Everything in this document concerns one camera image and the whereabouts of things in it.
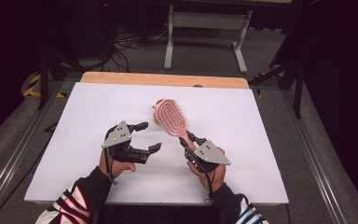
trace pink hairbrush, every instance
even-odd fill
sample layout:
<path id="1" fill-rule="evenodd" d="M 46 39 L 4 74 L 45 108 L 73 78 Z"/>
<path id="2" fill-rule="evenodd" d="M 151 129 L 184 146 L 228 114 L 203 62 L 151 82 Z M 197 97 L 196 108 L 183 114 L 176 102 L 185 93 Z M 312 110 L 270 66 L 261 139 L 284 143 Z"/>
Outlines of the pink hairbrush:
<path id="1" fill-rule="evenodd" d="M 188 147 L 191 150 L 197 149 L 196 145 L 194 145 L 187 136 L 188 126 L 186 118 L 174 100 L 159 100 L 156 102 L 154 108 L 154 120 L 164 128 L 167 134 L 175 137 L 182 137 L 186 140 Z"/>

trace hand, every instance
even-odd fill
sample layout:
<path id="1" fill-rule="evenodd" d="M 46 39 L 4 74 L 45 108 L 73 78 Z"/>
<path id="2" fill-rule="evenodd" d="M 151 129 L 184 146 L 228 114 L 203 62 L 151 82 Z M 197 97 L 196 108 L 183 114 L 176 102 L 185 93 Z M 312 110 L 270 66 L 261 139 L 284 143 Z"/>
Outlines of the hand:
<path id="1" fill-rule="evenodd" d="M 201 185 L 205 188 L 208 188 L 208 180 L 205 174 L 201 173 L 193 164 L 193 162 L 187 161 L 187 165 L 190 168 L 191 173 L 199 177 Z M 224 164 L 219 164 L 216 169 L 208 173 L 208 175 L 212 181 L 212 192 L 215 192 L 225 183 L 226 166 Z"/>
<path id="2" fill-rule="evenodd" d="M 101 153 L 101 158 L 100 158 L 100 165 L 99 168 L 100 170 L 106 175 L 107 171 L 106 171 L 106 161 L 105 161 L 105 157 L 104 157 L 104 152 L 102 151 Z M 108 156 L 108 164 L 111 164 L 111 169 L 112 169 L 112 177 L 118 178 L 121 173 L 125 170 L 131 170 L 133 172 L 136 171 L 136 166 L 133 162 L 121 162 L 121 161 L 113 161 L 112 164 L 112 158 L 110 156 Z"/>

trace person's left hand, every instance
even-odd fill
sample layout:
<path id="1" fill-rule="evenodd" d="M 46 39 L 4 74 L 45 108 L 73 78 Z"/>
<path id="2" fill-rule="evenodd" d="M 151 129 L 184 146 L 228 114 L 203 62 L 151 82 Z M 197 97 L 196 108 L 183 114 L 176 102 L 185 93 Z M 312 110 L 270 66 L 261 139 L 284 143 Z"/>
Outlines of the person's left hand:
<path id="1" fill-rule="evenodd" d="M 100 158 L 100 170 L 106 175 L 106 161 L 104 157 L 104 152 L 101 152 L 101 158 Z M 108 164 L 111 164 L 112 167 L 112 177 L 115 179 L 121 175 L 121 173 L 125 170 L 131 170 L 133 172 L 136 171 L 136 166 L 133 162 L 121 162 L 121 161 L 113 161 L 112 164 L 112 158 L 108 156 Z"/>

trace person's right hand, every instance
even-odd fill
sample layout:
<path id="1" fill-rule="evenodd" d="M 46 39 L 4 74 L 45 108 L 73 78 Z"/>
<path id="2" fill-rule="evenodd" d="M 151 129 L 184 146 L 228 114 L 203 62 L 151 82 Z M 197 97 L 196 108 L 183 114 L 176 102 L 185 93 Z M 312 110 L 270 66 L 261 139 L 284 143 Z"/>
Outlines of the person's right hand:
<path id="1" fill-rule="evenodd" d="M 205 188 L 208 188 L 208 180 L 205 174 L 201 173 L 193 164 L 193 162 L 187 161 L 187 165 L 190 168 L 191 173 L 193 173 L 200 179 L 201 185 Z M 213 171 L 208 173 L 208 175 L 212 181 L 212 192 L 215 192 L 225 183 L 226 166 L 224 164 L 219 164 Z"/>

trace person's right arm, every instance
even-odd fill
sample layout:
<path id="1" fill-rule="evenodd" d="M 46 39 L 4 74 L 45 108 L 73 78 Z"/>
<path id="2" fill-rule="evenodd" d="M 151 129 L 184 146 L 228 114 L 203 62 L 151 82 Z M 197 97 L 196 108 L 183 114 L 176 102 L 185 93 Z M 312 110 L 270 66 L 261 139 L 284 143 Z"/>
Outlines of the person's right arm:
<path id="1" fill-rule="evenodd" d="M 200 179 L 203 187 L 207 188 L 207 178 L 190 161 L 187 162 L 190 171 Z M 209 173 L 213 180 L 213 206 L 219 210 L 219 217 L 222 223 L 262 223 L 268 222 L 255 210 L 243 194 L 234 194 L 231 188 L 225 183 L 226 166 L 220 164 Z"/>

